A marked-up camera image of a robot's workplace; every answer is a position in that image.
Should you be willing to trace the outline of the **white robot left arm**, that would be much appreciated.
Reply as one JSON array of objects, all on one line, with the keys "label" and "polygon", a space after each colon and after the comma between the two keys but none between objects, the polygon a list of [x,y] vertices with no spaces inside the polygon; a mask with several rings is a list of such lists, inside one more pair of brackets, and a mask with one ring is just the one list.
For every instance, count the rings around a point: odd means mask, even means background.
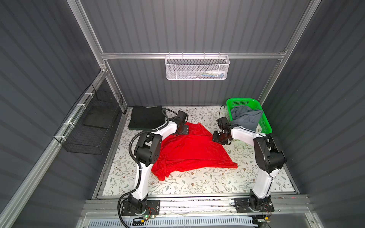
[{"label": "white robot left arm", "polygon": [[148,180],[153,165],[160,156],[162,141],[170,135],[187,135],[189,131],[186,112],[179,110],[176,113],[163,108],[162,113],[166,118],[164,124],[138,133],[128,146],[129,155],[137,164],[137,175],[134,189],[128,193],[127,201],[138,214],[147,207]]}]

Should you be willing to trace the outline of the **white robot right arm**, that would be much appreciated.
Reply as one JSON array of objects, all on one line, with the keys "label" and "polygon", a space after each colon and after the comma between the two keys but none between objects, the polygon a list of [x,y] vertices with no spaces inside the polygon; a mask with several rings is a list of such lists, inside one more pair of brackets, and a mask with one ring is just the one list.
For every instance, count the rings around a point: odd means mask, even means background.
[{"label": "white robot right arm", "polygon": [[254,147],[255,162],[259,167],[254,187],[246,205],[253,212],[262,212],[263,206],[271,203],[271,187],[278,172],[287,161],[272,135],[257,133],[237,124],[231,125],[226,117],[217,119],[219,131],[214,131],[213,142],[228,145],[240,140]]}]

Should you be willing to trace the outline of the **red t-shirt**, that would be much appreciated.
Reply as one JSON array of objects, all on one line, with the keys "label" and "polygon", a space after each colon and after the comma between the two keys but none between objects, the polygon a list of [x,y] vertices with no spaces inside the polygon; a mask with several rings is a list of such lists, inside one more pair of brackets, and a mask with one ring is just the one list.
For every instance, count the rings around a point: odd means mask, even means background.
[{"label": "red t-shirt", "polygon": [[160,156],[152,173],[164,181],[171,173],[200,168],[237,169],[226,150],[213,142],[213,134],[201,123],[187,123],[188,135],[170,135],[162,141]]}]

